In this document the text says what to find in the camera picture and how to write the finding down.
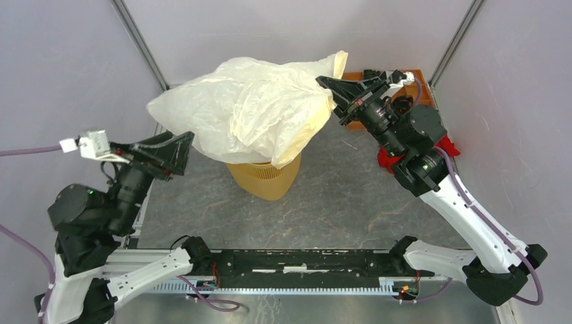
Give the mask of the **yellow mesh trash bin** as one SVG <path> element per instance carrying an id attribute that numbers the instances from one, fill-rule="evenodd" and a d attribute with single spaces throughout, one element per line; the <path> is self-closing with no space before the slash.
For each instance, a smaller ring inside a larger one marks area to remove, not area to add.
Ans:
<path id="1" fill-rule="evenodd" d="M 302 154 L 278 169 L 271 163 L 226 164 L 236 184 L 246 192 L 263 200 L 279 200 L 294 183 Z"/>

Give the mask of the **red cloth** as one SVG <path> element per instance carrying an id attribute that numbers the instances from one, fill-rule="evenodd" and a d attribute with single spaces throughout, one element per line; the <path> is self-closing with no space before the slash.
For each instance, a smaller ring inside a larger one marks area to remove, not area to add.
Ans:
<path id="1" fill-rule="evenodd" d="M 444 138 L 437 142 L 436 147 L 443 149 L 450 157 L 456 157 L 461 154 L 461 152 L 457 149 L 455 144 L 447 135 L 445 135 Z M 400 158 L 401 155 L 390 156 L 388 151 L 383 146 L 380 147 L 380 150 L 377 154 L 378 165 L 381 168 L 385 168 L 391 174 L 394 174 L 394 171 L 391 169 L 391 167 L 395 165 L 400 160 Z"/>

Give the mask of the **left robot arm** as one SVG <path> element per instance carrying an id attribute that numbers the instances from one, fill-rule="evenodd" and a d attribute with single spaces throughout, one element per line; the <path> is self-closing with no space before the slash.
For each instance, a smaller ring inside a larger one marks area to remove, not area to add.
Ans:
<path id="1" fill-rule="evenodd" d="M 87 130 L 64 140 L 85 159 L 111 163 L 114 176 L 102 192 L 81 184 L 66 186 L 49 207 L 55 241 L 55 273 L 41 298 L 42 323 L 106 323 L 116 310 L 146 290 L 177 276 L 204 275 L 212 253 L 202 238 L 189 236 L 180 247 L 135 271 L 105 279 L 107 259 L 133 226 L 155 180 L 184 174 L 194 135 L 163 132 L 120 144 L 104 130 Z"/>

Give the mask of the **cream translucent plastic trash bag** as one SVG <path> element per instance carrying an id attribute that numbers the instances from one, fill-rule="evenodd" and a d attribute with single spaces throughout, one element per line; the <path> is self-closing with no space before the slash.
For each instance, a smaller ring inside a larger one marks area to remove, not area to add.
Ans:
<path id="1" fill-rule="evenodd" d="M 335 102 L 320 76 L 340 79 L 348 54 L 271 63 L 236 57 L 165 91 L 146 108 L 166 130 L 194 133 L 194 148 L 228 164 L 292 162 L 330 119 Z"/>

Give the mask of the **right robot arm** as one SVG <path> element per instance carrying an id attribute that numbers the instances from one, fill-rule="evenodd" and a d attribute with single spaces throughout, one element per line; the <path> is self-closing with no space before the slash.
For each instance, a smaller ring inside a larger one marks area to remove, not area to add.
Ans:
<path id="1" fill-rule="evenodd" d="M 480 300 L 500 306 L 519 299 L 528 282 L 541 305 L 544 291 L 537 274 L 548 253 L 539 244 L 526 244 L 505 229 L 469 192 L 439 142 L 447 132 L 438 111 L 399 91 L 416 81 L 410 72 L 370 72 L 362 80 L 319 76 L 329 90 L 341 125 L 360 122 L 387 156 L 395 159 L 395 179 L 438 212 L 469 244 L 463 252 L 427 244 L 406 236 L 392 248 L 391 270 L 397 275 L 429 271 L 460 281 Z"/>

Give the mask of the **wooden compartment tray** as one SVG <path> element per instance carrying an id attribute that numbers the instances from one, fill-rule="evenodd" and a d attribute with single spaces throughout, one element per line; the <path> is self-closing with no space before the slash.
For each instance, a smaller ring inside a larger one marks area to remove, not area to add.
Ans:
<path id="1" fill-rule="evenodd" d="M 430 93 L 430 88 L 425 81 L 425 78 L 421 70 L 401 70 L 402 72 L 411 72 L 418 81 L 416 83 L 413 81 L 411 84 L 406 84 L 404 87 L 400 88 L 393 96 L 392 99 L 395 100 L 398 97 L 406 96 L 411 97 L 414 103 L 424 104 L 429 106 L 434 106 L 432 95 Z M 345 72 L 342 79 L 357 81 L 364 78 L 365 70 L 362 72 Z M 352 121 L 345 126 L 347 130 L 366 130 L 365 127 L 359 121 Z"/>

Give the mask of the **dark rolled item right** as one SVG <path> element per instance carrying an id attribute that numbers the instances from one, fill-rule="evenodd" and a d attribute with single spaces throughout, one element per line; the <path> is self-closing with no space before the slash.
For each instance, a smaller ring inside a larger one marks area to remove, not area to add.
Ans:
<path id="1" fill-rule="evenodd" d="M 411 95 L 402 95 L 393 99 L 392 107 L 397 115 L 406 114 L 413 106 L 415 100 Z"/>

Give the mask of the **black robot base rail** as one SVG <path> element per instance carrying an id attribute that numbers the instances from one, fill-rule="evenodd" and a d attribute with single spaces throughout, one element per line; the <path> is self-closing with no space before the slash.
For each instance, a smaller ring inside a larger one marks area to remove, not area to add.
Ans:
<path id="1" fill-rule="evenodd" d="M 200 236 L 180 246 L 190 254 L 190 275 L 213 278 L 219 288 L 377 288 L 381 278 L 432 275 L 394 250 L 211 250 Z"/>

